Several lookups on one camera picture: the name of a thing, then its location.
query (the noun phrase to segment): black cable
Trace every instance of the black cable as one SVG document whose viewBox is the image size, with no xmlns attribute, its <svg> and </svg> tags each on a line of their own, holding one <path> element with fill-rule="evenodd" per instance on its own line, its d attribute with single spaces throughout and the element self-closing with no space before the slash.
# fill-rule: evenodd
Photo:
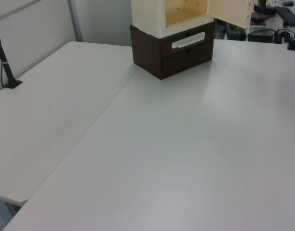
<svg viewBox="0 0 295 231">
<path fill-rule="evenodd" d="M 3 64 L 1 63 L 1 84 L 2 84 L 2 88 L 4 88 L 4 84 L 3 84 Z"/>
<path fill-rule="evenodd" d="M 274 31 L 274 33 L 276 33 L 276 30 L 273 30 L 273 29 L 256 30 L 256 31 L 253 31 L 253 32 L 249 33 L 248 35 L 246 35 L 246 38 L 247 38 L 249 35 L 257 34 L 257 33 L 259 33 L 259 32 L 263 32 L 263 31 Z"/>
<path fill-rule="evenodd" d="M 288 29 L 280 29 L 279 31 L 281 31 L 281 30 L 287 30 L 287 31 L 290 31 L 290 32 L 292 32 L 292 33 L 294 34 L 294 32 L 293 32 L 292 30 L 288 30 Z"/>
</svg>

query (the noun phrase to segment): gray desk surface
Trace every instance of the gray desk surface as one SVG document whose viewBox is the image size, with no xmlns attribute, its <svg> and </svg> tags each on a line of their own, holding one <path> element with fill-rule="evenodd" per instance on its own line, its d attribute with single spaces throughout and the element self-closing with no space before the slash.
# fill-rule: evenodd
<svg viewBox="0 0 295 231">
<path fill-rule="evenodd" d="M 295 51 L 139 68 L 5 228 L 26 230 L 295 231 Z"/>
<path fill-rule="evenodd" d="M 138 69 L 132 58 L 128 47 L 71 42 L 0 91 L 1 200 L 30 198 Z"/>
</svg>

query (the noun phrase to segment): open cabinet door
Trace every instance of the open cabinet door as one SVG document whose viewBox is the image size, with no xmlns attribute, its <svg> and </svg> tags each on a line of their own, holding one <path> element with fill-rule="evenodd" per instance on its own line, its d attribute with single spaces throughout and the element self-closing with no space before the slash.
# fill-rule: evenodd
<svg viewBox="0 0 295 231">
<path fill-rule="evenodd" d="M 253 0 L 210 0 L 209 15 L 228 23 L 248 28 Z"/>
</svg>

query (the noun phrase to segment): white drawer handle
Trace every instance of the white drawer handle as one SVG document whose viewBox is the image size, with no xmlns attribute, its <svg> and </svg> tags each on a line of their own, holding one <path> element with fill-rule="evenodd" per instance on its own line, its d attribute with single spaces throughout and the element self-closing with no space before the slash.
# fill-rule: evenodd
<svg viewBox="0 0 295 231">
<path fill-rule="evenodd" d="M 181 39 L 179 41 L 176 41 L 176 42 L 172 43 L 171 47 L 172 48 L 185 47 L 185 46 L 188 46 L 188 45 L 193 44 L 195 42 L 202 41 L 202 40 L 204 40 L 204 38 L 205 38 L 205 32 L 201 32 L 201 33 L 198 33 L 196 35 L 193 35 L 193 36 Z"/>
</svg>

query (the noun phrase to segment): brown drawer unit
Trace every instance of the brown drawer unit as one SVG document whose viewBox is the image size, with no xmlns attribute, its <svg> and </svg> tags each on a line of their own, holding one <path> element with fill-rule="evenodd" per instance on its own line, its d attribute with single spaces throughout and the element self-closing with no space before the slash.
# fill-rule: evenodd
<svg viewBox="0 0 295 231">
<path fill-rule="evenodd" d="M 212 59 L 215 23 L 207 23 L 165 38 L 130 26 L 134 63 L 164 79 Z"/>
</svg>

